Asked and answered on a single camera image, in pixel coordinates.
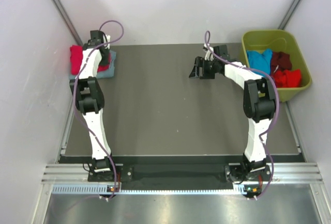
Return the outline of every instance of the blue towel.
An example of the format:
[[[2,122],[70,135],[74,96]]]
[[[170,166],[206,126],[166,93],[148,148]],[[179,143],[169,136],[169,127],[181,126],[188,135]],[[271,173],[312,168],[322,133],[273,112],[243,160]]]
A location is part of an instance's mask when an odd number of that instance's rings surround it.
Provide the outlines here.
[[[266,49],[262,54],[257,51],[247,51],[247,57],[250,68],[261,70],[270,75],[270,63],[273,57],[271,49]],[[265,76],[262,73],[255,73],[263,77]]]
[[[111,54],[112,61],[110,63],[109,68],[107,70],[98,72],[97,73],[97,79],[112,78],[114,76],[114,72],[115,72],[114,62],[115,62],[115,59],[116,59],[116,52],[110,51],[110,54]],[[69,79],[75,79],[75,78],[76,78],[75,75],[69,74]]]

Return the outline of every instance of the dark red cloth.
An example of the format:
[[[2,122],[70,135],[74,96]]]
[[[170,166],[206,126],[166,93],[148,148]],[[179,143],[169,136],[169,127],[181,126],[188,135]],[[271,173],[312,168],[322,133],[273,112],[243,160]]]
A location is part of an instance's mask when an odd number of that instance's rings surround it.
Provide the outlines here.
[[[274,74],[274,80],[277,88],[296,88],[301,84],[300,70],[277,70]]]
[[[270,62],[270,75],[273,76],[276,71],[292,70],[290,55],[284,52],[273,52]]]
[[[83,61],[83,48],[81,46],[71,46],[70,47],[70,62],[71,62],[71,74],[77,75],[81,69]],[[109,64],[98,67],[98,72],[108,70],[111,63],[111,54],[109,53]]]

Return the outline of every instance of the dark gray mat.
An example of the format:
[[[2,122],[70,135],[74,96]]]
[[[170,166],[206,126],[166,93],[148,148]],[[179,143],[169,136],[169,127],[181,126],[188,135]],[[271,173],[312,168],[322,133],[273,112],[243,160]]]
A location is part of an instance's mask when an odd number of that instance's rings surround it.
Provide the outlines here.
[[[243,90],[230,79],[189,79],[202,44],[113,47],[115,77],[99,80],[104,127],[114,155],[236,155],[247,144]],[[237,57],[240,44],[228,44]],[[272,154],[298,150],[281,105],[268,135]],[[87,130],[72,123],[67,156],[91,155]]]

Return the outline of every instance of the black bracket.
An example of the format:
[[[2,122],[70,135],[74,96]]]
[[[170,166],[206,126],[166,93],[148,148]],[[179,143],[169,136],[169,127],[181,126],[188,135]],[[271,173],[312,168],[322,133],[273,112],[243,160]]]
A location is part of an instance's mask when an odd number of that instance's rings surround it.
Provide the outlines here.
[[[243,154],[243,160],[241,161],[241,170],[245,174],[249,174],[251,171],[259,171],[261,168],[265,168],[267,164],[266,158],[261,161],[249,161],[245,154]]]
[[[216,55],[230,61],[230,56],[228,54],[228,48],[226,44],[213,47]],[[190,73],[189,78],[200,78],[200,79],[215,79],[215,74],[219,73],[224,75],[225,63],[214,58],[214,60],[205,60],[203,57],[196,57],[194,61],[194,67]]]
[[[244,84],[244,113],[256,123],[272,119],[276,110],[276,95],[268,78],[247,80]]]
[[[86,44],[84,44],[83,50],[94,48],[94,47],[106,42],[106,39],[104,39],[106,37],[106,35],[104,34],[104,32],[102,32],[100,30],[90,31],[90,36],[91,36],[91,39],[89,39],[88,42]],[[108,46],[101,46],[98,48],[98,50],[101,53],[101,61],[99,63],[99,65],[101,65],[101,66],[105,66],[105,65],[109,64],[109,50],[110,49],[108,49],[107,47]]]
[[[70,80],[69,85],[73,94],[75,79]],[[104,96],[98,80],[95,77],[78,79],[76,91],[76,108],[82,113],[99,113],[104,107]]]
[[[88,182],[113,182],[114,173],[112,171],[105,172],[92,172],[90,168],[90,173],[87,178]]]
[[[127,183],[132,181],[133,176],[133,166],[132,165],[123,165],[121,167],[121,182]]]

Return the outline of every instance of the cable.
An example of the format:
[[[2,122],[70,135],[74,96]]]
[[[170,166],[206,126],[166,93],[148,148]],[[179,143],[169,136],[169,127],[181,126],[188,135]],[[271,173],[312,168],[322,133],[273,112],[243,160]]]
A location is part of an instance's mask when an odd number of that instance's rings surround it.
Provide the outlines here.
[[[89,170],[87,170],[87,169],[85,168],[84,164],[83,164],[83,169],[84,169],[84,171],[87,171],[87,172],[89,173]]]
[[[107,42],[108,40],[107,40],[106,34],[104,32],[102,32],[102,35],[104,37],[104,41]]]
[[[112,193],[112,195],[109,197],[109,199],[112,199],[115,195],[115,192],[116,192],[116,184],[117,184],[117,172],[116,172],[116,166],[115,166],[115,163],[111,157],[111,155],[107,152],[107,150],[101,145],[101,142],[99,141],[98,137],[95,135],[95,133],[87,126],[86,122],[83,121],[80,116],[79,116],[79,113],[78,113],[78,110],[76,109],[76,96],[77,96],[77,86],[78,86],[78,79],[79,79],[79,76],[80,74],[83,72],[83,70],[85,69],[86,65],[87,65],[87,62],[89,60],[89,57],[92,55],[92,53],[97,50],[98,48],[100,48],[101,46],[104,46],[105,44],[112,44],[112,43],[115,43],[117,41],[119,41],[122,37],[123,37],[123,34],[124,34],[124,27],[123,25],[118,22],[118,21],[115,21],[115,20],[110,20],[110,21],[106,21],[104,22],[101,26],[100,26],[100,29],[106,24],[106,23],[110,23],[110,22],[115,22],[117,23],[118,25],[120,25],[121,29],[122,29],[122,33],[121,35],[113,40],[113,41],[108,41],[108,42],[105,42],[105,43],[102,43],[102,44],[99,44],[97,45],[96,47],[94,47],[90,53],[88,54],[87,58],[86,58],[86,62],[85,64],[83,65],[82,69],[78,72],[76,78],[75,78],[75,81],[74,81],[74,86],[73,86],[73,101],[72,101],[72,107],[73,107],[73,112],[74,112],[74,115],[75,117],[79,120],[79,122],[94,136],[95,140],[97,141],[97,143],[99,144],[100,148],[104,151],[104,153],[107,155],[109,161],[110,161],[110,164],[112,165],[112,168],[113,168],[113,171],[114,171],[114,191]]]
[[[270,175],[270,179],[267,183],[267,185],[265,186],[264,190],[261,192],[261,194],[256,197],[256,200],[259,199],[260,197],[262,197],[264,195],[264,193],[266,192],[266,190],[268,189],[271,181],[273,180],[273,176],[274,176],[274,160],[269,152],[269,150],[267,149],[266,145],[263,143],[263,139],[262,139],[262,135],[265,135],[266,133],[268,133],[270,130],[273,129],[273,127],[275,126],[276,122],[277,122],[277,119],[278,119],[278,113],[279,113],[279,96],[278,96],[278,91],[277,91],[277,87],[275,85],[275,82],[273,81],[273,79],[265,72],[263,71],[260,71],[260,70],[256,70],[256,69],[253,69],[253,68],[249,68],[249,67],[241,67],[241,66],[238,66],[236,64],[233,64],[229,61],[227,61],[226,59],[222,58],[221,56],[218,56],[211,48],[210,48],[210,45],[209,45],[209,41],[210,41],[210,31],[206,31],[205,32],[205,44],[206,44],[206,47],[207,49],[210,51],[210,53],[215,57],[217,58],[218,60],[221,60],[223,63],[225,64],[228,64],[228,65],[232,65],[234,67],[237,67],[237,68],[241,68],[243,70],[250,70],[250,71],[253,71],[253,72],[258,72],[258,73],[261,73],[263,75],[265,75],[271,82],[272,86],[273,86],[273,89],[275,91],[275,95],[276,95],[276,110],[275,110],[275,115],[274,115],[274,118],[273,120],[271,121],[268,129],[266,131],[264,131],[263,133],[261,133],[259,135],[259,138],[261,140],[261,143],[263,145],[263,148],[264,148],[264,151],[265,153],[268,155],[268,157],[270,158],[270,161],[271,161],[271,167],[272,167],[272,171],[271,171],[271,175]]]

